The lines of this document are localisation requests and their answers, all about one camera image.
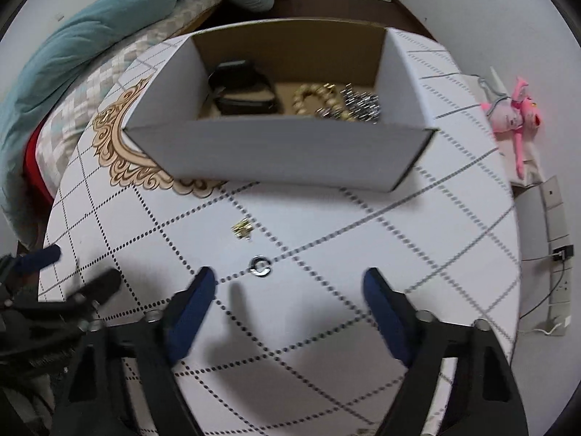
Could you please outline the black ring earring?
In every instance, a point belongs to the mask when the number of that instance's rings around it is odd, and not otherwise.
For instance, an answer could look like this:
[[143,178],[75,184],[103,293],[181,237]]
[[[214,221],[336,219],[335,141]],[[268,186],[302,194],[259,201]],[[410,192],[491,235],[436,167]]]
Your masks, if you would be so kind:
[[259,278],[265,278],[266,276],[269,276],[271,274],[272,261],[264,256],[256,256],[251,259],[248,266],[248,270],[254,276],[258,276]]

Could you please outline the silver pendant charm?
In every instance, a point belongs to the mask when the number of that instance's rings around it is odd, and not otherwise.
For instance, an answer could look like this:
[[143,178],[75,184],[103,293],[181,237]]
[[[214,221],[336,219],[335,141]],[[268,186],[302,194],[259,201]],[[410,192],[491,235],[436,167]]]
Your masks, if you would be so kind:
[[333,118],[334,111],[330,107],[321,107],[315,111],[315,115],[320,118]]

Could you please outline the red cloth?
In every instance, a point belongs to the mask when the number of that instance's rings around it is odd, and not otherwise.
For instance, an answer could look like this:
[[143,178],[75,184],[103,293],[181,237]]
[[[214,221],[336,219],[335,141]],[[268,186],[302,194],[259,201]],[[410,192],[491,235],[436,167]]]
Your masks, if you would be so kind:
[[44,211],[48,211],[54,202],[54,197],[49,193],[41,176],[38,161],[36,160],[36,147],[39,134],[45,121],[41,121],[32,131],[25,147],[23,161],[23,178],[32,201]]

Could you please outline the patterned white tablecloth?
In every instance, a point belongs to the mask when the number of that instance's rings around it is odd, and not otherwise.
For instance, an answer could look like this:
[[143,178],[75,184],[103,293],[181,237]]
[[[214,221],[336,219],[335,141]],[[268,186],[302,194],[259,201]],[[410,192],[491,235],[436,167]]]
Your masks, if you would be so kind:
[[[40,276],[42,301],[65,298],[102,271],[122,272],[99,310],[134,322],[165,306],[197,270],[217,295],[177,383],[210,435],[370,435],[404,378],[362,295],[362,275],[440,320],[491,324],[514,347],[519,247],[510,188],[487,121],[451,54],[395,31],[437,128],[393,193],[264,183],[218,183],[188,194],[148,189],[138,170],[104,158],[113,126],[184,37],[148,50],[87,126],[62,178],[45,239],[61,260]],[[231,227],[249,218],[238,239]],[[256,256],[269,276],[248,270]]]

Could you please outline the black plug adapter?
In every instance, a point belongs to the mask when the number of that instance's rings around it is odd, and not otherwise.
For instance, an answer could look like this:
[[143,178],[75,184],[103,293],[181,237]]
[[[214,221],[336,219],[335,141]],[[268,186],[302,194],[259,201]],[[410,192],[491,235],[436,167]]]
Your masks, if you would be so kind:
[[574,245],[567,244],[552,250],[553,262],[566,262],[574,256]]

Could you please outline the teal quilted blanket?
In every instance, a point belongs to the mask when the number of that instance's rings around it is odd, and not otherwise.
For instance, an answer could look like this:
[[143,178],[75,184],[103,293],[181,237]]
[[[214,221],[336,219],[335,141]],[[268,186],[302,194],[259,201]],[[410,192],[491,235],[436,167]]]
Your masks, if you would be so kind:
[[[22,178],[29,137],[63,93],[101,53],[166,19],[180,0],[97,0],[70,18],[32,54],[1,103],[1,211],[22,241],[32,218]],[[274,0],[231,0],[256,12]]]

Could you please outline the white cardboard box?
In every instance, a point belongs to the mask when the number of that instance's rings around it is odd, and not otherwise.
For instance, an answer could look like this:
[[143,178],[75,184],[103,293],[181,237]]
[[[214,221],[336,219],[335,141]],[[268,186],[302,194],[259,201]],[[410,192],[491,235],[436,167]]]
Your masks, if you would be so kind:
[[394,29],[280,19],[185,36],[123,131],[177,180],[390,192],[437,129]]

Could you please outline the pink panther plush toy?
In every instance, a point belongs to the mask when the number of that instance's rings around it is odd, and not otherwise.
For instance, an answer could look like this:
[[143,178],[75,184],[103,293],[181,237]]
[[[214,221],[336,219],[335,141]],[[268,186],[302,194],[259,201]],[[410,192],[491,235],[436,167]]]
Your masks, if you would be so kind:
[[530,95],[530,84],[518,77],[511,94],[496,89],[486,78],[478,77],[479,86],[487,92],[488,102],[480,106],[495,137],[512,140],[514,173],[526,179],[525,134],[534,135],[543,123],[538,104]]

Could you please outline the cloth covered side box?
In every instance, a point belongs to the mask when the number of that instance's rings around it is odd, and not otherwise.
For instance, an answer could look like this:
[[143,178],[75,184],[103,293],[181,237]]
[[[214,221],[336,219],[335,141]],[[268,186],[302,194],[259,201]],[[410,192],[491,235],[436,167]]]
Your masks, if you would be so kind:
[[493,68],[477,81],[487,98],[480,106],[497,141],[509,182],[522,188],[543,183],[535,137],[544,120],[531,96],[530,84],[517,77],[514,88],[507,90]]

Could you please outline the white wall socket strip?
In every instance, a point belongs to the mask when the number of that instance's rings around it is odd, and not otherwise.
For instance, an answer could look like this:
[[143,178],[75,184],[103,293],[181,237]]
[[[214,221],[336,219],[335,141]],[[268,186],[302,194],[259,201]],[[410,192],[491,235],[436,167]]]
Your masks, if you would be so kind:
[[542,184],[541,192],[550,258],[547,333],[550,336],[565,336],[571,323],[574,247],[556,175]]

